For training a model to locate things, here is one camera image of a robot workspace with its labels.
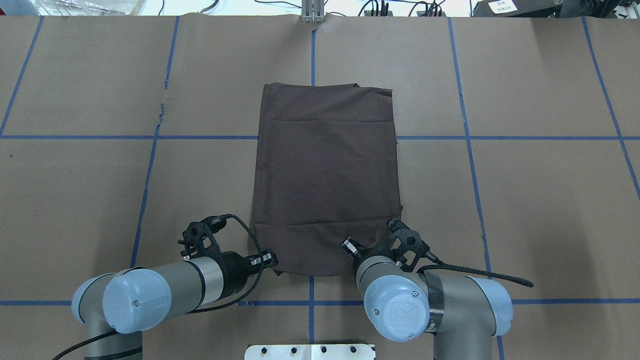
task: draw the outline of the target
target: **light blue joint cap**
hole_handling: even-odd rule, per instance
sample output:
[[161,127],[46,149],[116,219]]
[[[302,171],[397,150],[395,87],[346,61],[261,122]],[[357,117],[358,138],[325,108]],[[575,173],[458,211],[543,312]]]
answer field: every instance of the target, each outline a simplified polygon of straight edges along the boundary
[[511,320],[513,319],[513,304],[507,289],[494,280],[467,277],[480,286],[487,300],[489,300],[489,305],[493,310],[493,317],[495,317],[495,334],[493,336],[505,335],[511,328]]
[[80,287],[78,287],[78,289],[74,293],[74,297],[71,299],[71,312],[74,314],[74,318],[76,318],[76,320],[78,320],[79,323],[84,323],[84,321],[80,317],[80,300],[82,300],[82,296],[84,295],[86,290],[89,288],[89,286],[91,286],[91,284],[93,284],[97,279],[100,279],[105,275],[111,275],[111,274],[113,274],[113,272],[108,272],[106,274],[102,274],[100,276],[96,276],[94,278],[88,279],[87,281],[83,282],[82,285],[80,285]]
[[376,330],[392,341],[413,340],[429,324],[429,300],[424,291],[398,275],[373,280],[364,293],[364,309]]
[[171,308],[171,289],[164,277],[149,269],[114,277],[102,296],[104,318],[120,334],[151,329]]

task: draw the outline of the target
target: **folded cloth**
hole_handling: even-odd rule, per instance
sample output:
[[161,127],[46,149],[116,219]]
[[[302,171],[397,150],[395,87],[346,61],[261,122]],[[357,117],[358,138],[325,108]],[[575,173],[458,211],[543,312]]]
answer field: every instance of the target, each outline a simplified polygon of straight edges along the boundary
[[252,226],[274,270],[345,274],[345,237],[375,245],[401,208],[391,90],[265,85]]

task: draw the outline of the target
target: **blue tape line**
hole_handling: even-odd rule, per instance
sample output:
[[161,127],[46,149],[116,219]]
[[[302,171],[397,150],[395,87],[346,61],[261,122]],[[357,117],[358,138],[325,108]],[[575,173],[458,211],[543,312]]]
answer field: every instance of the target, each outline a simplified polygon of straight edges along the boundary
[[0,306],[71,306],[70,300],[0,300]]
[[363,306],[362,300],[315,300],[315,306]]
[[[640,304],[640,298],[612,299],[513,299],[513,305],[577,305],[577,304]],[[0,306],[70,306],[69,300],[0,300]],[[308,300],[240,301],[238,306],[308,306]],[[362,300],[314,300],[316,306],[362,306]]]
[[4,118],[2,119],[2,125],[0,125],[0,135],[4,133],[4,127],[6,126],[7,120],[9,120],[9,114],[11,114],[13,102],[15,101],[15,97],[18,94],[18,88],[20,88],[20,83],[22,82],[24,72],[27,70],[27,65],[29,65],[29,59],[31,59],[31,53],[33,52],[33,48],[36,46],[36,41],[38,40],[38,35],[40,34],[40,29],[42,28],[43,21],[44,16],[41,16],[40,20],[38,21],[38,26],[36,27],[36,32],[33,34],[33,39],[31,39],[31,45],[29,46],[29,51],[27,51],[27,56],[24,58],[24,63],[22,63],[22,68],[20,69],[18,80],[16,80],[15,82],[13,93],[11,94],[11,98],[9,99],[9,105],[6,107]]
[[238,306],[309,306],[308,300],[252,300],[240,301]]
[[496,336],[496,340],[498,341],[498,356],[500,360],[504,360],[504,347],[502,346],[502,336]]
[[173,25],[173,37],[171,39],[171,50],[169,50],[169,61],[166,64],[166,78],[164,79],[164,89],[169,87],[169,74],[171,74],[171,64],[173,62],[173,50],[175,50],[175,39],[178,36],[178,25],[180,24],[180,17],[175,17],[175,24]]
[[147,208],[147,197],[149,195],[149,180],[151,179],[151,170],[154,167],[154,160],[156,158],[156,148],[158,145],[158,135],[160,133],[160,125],[164,117],[164,103],[160,104],[160,115],[158,116],[158,125],[156,126],[156,133],[154,134],[154,143],[151,146],[151,155],[149,156],[149,166],[147,167],[147,178],[145,179],[145,189],[142,193],[142,204],[140,205],[140,214],[138,215],[138,226],[136,228],[136,238],[133,241],[133,251],[131,252],[131,262],[129,267],[136,266],[136,260],[138,258],[138,246],[140,245],[140,236],[142,235],[142,219],[145,216],[145,210]]
[[255,135],[160,135],[161,140],[258,140]]
[[513,299],[513,305],[549,305],[549,304],[640,304],[638,298],[618,299]]
[[478,190],[478,181],[476,176],[476,164],[474,163],[473,149],[471,148],[471,135],[469,133],[469,125],[467,121],[467,110],[465,108],[465,100],[462,97],[462,81],[460,80],[460,67],[458,66],[458,54],[456,52],[456,40],[453,35],[453,23],[451,18],[447,18],[449,22],[449,38],[451,39],[451,51],[453,53],[453,65],[456,69],[456,81],[458,82],[458,93],[460,95],[460,110],[462,111],[462,118],[464,119],[465,138],[467,140],[467,153],[469,156],[469,165],[471,166],[471,179],[474,184],[474,194],[476,196],[476,209],[478,217],[480,218],[480,228],[482,230],[482,242],[484,246],[484,265],[486,271],[491,271],[491,260],[489,258],[489,245],[486,241],[486,231],[484,229],[484,216],[482,213],[482,204],[480,203],[480,191]]
[[398,135],[396,140],[466,140],[465,136],[447,136],[447,135]]
[[314,302],[316,297],[316,278],[313,276],[309,277],[309,343],[316,343],[316,334],[314,329]]
[[596,54],[593,51],[593,44],[591,43],[591,35],[589,34],[589,27],[587,26],[587,18],[584,16],[582,17],[582,27],[584,28],[584,34],[587,37],[587,45],[589,46],[589,52],[591,53],[591,59],[593,60],[593,67],[596,69],[596,75],[598,75],[598,80],[600,82],[600,86],[602,87],[602,93],[604,94],[604,99],[607,102],[607,107],[609,108],[609,113],[611,114],[611,120],[613,120],[613,126],[616,128],[616,133],[618,134],[618,139],[620,140],[620,147],[622,148],[622,153],[624,153],[625,155],[625,161],[627,162],[627,167],[629,169],[629,174],[631,175],[631,180],[633,181],[634,187],[636,188],[636,195],[638,196],[638,199],[640,199],[640,186],[638,185],[636,172],[634,172],[634,167],[631,165],[631,159],[629,158],[629,154],[627,152],[627,146],[625,145],[625,141],[622,137],[620,126],[618,125],[618,119],[616,118],[616,113],[613,111],[613,105],[611,104],[611,99],[609,98],[607,87],[604,85],[604,80],[602,79],[602,74],[600,73],[600,66],[598,66],[598,60],[596,59]]
[[151,140],[153,135],[2,135],[19,140]]
[[311,86],[316,85],[316,31],[311,31]]
[[[0,139],[19,140],[153,140],[154,135],[0,135]],[[158,135],[159,140],[258,140],[257,135]],[[466,140],[459,135],[399,135],[397,140]],[[470,136],[471,140],[578,140],[618,141],[617,136]],[[624,140],[640,140],[640,136],[623,136]]]
[[618,140],[617,136],[483,136],[472,135],[471,140]]

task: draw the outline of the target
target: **label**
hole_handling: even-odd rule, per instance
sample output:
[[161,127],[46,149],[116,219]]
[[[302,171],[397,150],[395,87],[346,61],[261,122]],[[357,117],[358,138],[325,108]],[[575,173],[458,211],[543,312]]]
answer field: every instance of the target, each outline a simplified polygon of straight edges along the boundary
[[489,3],[489,7],[493,13],[510,13],[518,10],[513,0],[493,1]]

